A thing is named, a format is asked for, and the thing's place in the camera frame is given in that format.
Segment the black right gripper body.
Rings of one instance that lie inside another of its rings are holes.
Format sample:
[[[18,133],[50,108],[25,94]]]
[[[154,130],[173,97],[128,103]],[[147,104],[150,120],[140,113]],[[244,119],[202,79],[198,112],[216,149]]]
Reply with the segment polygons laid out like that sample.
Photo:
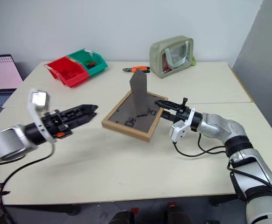
[[[188,120],[190,116],[191,109],[186,106],[188,98],[183,98],[182,104],[173,103],[174,111],[176,111],[175,118],[173,122],[178,122],[179,120]]]

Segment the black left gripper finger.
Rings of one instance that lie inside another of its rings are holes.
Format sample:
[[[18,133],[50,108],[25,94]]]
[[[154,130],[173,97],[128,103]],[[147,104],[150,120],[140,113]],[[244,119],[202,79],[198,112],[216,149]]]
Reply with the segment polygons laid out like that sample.
[[[76,116],[76,117],[70,119],[70,121],[68,121],[68,127],[70,129],[74,129],[79,126],[82,126],[82,125],[90,122],[96,115],[97,115],[96,112],[92,112],[89,114],[82,114],[82,115]]]
[[[64,111],[65,117],[94,117],[96,116],[97,105],[79,105]]]

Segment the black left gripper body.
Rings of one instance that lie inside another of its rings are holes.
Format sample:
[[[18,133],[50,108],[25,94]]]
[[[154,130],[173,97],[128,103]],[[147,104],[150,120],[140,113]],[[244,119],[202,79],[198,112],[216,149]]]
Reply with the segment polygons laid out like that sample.
[[[42,122],[54,140],[63,139],[72,135],[72,131],[62,120],[59,110],[46,112],[42,117]]]

